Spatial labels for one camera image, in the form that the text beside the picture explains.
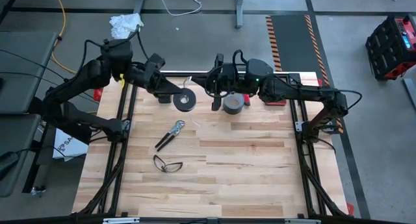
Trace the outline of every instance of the black tape roll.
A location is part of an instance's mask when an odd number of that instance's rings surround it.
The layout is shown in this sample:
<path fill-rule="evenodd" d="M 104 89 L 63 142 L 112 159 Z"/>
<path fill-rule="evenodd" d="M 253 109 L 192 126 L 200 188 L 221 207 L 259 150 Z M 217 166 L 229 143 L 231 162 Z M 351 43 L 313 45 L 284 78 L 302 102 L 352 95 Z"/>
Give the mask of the black tape roll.
<path fill-rule="evenodd" d="M 179 111 L 189 112 L 194 109 L 195 104 L 195 93 L 189 88 L 182 88 L 182 93 L 174 95 L 174 105 Z"/>
<path fill-rule="evenodd" d="M 238 114 L 244 106 L 244 96 L 240 93 L 228 95 L 224 98 L 222 107 L 227 114 Z"/>

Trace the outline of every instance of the crumpled paper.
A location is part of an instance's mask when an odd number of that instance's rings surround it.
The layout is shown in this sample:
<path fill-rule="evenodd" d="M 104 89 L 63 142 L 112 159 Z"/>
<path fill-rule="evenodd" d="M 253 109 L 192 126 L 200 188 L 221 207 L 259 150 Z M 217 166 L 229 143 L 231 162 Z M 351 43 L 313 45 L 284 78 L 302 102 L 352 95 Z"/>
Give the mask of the crumpled paper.
<path fill-rule="evenodd" d="M 113 16 L 110 19 L 110 24 L 112 25 L 111 36 L 114 39 L 126 39 L 129 37 L 130 32 L 134 32 L 136 30 L 137 25 L 140 26 L 138 28 L 139 32 L 140 28 L 144 26 L 140 15 L 137 13 Z"/>

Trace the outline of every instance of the wooden tabletop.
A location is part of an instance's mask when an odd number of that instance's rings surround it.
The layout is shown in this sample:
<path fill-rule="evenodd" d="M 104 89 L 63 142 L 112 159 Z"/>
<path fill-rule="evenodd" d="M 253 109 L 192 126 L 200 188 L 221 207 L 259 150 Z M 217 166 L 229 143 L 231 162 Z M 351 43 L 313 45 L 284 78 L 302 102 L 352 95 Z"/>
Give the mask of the wooden tabletop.
<path fill-rule="evenodd" d="M 315 73 L 300 76 L 304 84 L 318 84 Z M 183 79 L 173 81 L 181 84 Z M 169 218 L 306 215 L 289 103 L 265 106 L 256 96 L 251 98 L 251 106 L 231 116 L 223 110 L 211 111 L 213 99 L 203 88 L 193 83 L 189 88 L 196 93 L 197 105 L 188 113 L 176 110 L 173 103 L 160 105 L 154 96 L 139 89 L 118 213 Z M 98 115 L 114 118 L 120 94 L 120 85 L 111 82 L 104 89 Z M 306 106 L 310 119 L 322 109 L 322 103 L 307 102 Z M 157 155 L 166 163 L 183 162 L 183 167 L 166 174 L 153 163 L 154 146 L 177 120 L 185 121 L 185 126 Z M 325 133 L 320 137 L 331 142 Z M 74 212 L 84 208 L 101 186 L 109 148 L 110 143 L 105 140 L 90 145 Z M 347 212 L 333 149 L 316 143 L 315 152 L 322 186 L 339 208 Z M 111 201 L 111 189 L 107 204 Z M 314 189 L 311 193 L 317 211 Z"/>

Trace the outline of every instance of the concrete floor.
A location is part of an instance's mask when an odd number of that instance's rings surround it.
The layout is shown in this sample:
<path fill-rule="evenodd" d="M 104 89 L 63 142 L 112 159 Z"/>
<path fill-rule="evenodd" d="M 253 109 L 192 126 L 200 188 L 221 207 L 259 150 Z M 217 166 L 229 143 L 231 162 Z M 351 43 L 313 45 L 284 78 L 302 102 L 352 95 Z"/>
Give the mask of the concrete floor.
<path fill-rule="evenodd" d="M 233 0 L 200 0 L 204 9 L 233 10 Z M 415 0 L 312 0 L 320 12 L 403 12 L 416 11 Z M 62 0 L 68 8 L 132 8 L 132 0 Z M 173 9 L 193 9 L 192 0 L 166 0 Z M 56 0 L 17 0 L 14 6 L 56 8 Z M 145 9 L 163 9 L 159 0 L 146 0 Z M 307 10 L 305 0 L 244 0 L 247 10 Z M 85 39 L 101 41 L 110 38 L 109 18 L 114 14 L 67 14 L 68 27 L 55 54 L 60 62 L 75 69 L 79 66 Z M 377 82 L 371 75 L 364 43 L 367 36 L 385 16 L 317 16 L 317 23 L 336 88 L 361 92 L 362 102 L 345 117 L 354 156 L 372 219 L 416 223 L 416 170 L 413 159 L 416 148 L 412 134 L 416 113 L 400 82 Z M 242 49 L 247 58 L 256 57 L 272 64 L 265 16 L 244 16 L 244 27 L 234 29 L 232 14 L 194 14 L 172 18 L 167 14 L 143 14 L 142 39 L 148 53 L 159 53 L 166 59 L 164 69 L 207 70 L 217 53 L 230 59 Z M 55 31 L 62 27 L 60 13 L 10 12 L 0 31 Z M 143 61 L 138 44 L 133 42 L 134 59 Z M 99 55 L 88 50 L 87 59 Z M 71 77 L 50 62 L 48 67 Z M 416 81 L 416 70 L 406 73 Z M 46 72 L 45 78 L 61 82 Z M 47 84 L 37 93 L 43 97 Z M 352 102 L 354 96 L 348 96 Z M 84 99 L 73 102 L 85 111 L 97 105 Z M 355 204 L 355 195 L 339 137 L 334 136 L 337 161 L 347 201 Z M 0 219 L 34 218 L 69 214 L 72 209 L 82 161 L 57 162 L 49 173 L 48 191 L 42 197 L 20 194 L 0 199 Z M 62 179 L 61 174 L 70 174 Z"/>

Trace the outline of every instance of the safety glasses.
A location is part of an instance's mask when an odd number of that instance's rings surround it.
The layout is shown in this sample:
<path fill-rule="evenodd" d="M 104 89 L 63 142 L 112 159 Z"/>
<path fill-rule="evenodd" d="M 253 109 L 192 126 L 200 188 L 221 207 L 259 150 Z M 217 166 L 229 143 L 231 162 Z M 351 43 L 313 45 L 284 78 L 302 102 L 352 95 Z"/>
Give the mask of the safety glasses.
<path fill-rule="evenodd" d="M 183 162 L 166 164 L 157 155 L 153 156 L 153 162 L 155 163 L 156 168 L 164 173 L 175 173 L 176 171 L 179 171 L 183 166 Z"/>

